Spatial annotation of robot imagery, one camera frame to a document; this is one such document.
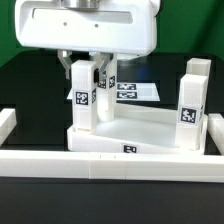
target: white platform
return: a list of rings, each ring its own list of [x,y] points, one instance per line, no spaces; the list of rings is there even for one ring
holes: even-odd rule
[[[135,147],[140,154],[204,154],[207,116],[204,116],[200,149],[175,146],[177,112],[116,104],[115,120],[99,122],[94,134],[68,130],[68,148],[75,152],[123,153]]]

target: white rectangular block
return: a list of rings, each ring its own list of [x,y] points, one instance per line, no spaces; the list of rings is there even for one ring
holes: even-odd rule
[[[211,60],[192,58],[187,62],[186,74],[209,76]]]
[[[16,126],[15,109],[3,109],[0,113],[0,146]]]
[[[96,63],[77,61],[72,65],[72,109],[74,130],[92,131],[97,123]]]
[[[224,155],[224,119],[221,114],[209,114],[208,132],[220,153]]]
[[[198,150],[203,124],[208,77],[186,74],[181,79],[175,144]]]
[[[99,55],[94,56],[97,64],[102,63]],[[108,63],[105,71],[106,78],[98,83],[97,113],[99,121],[109,122],[114,119],[114,107],[116,103],[116,79],[117,79],[117,55]]]

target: white box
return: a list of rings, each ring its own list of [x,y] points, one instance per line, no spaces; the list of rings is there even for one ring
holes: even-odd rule
[[[3,109],[0,113],[0,146],[16,126],[15,109]]]
[[[208,77],[186,74],[181,79],[175,144],[198,150],[203,124]]]

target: white pillar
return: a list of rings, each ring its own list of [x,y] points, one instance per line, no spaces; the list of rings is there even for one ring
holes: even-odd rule
[[[80,60],[71,68],[73,130],[91,133],[97,124],[96,62]]]

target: robot end effector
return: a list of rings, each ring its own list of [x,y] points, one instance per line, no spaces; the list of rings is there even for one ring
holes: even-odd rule
[[[155,49],[160,8],[161,0],[17,0],[16,35],[23,46],[58,50],[67,77],[72,51],[103,53],[102,71],[112,53]]]

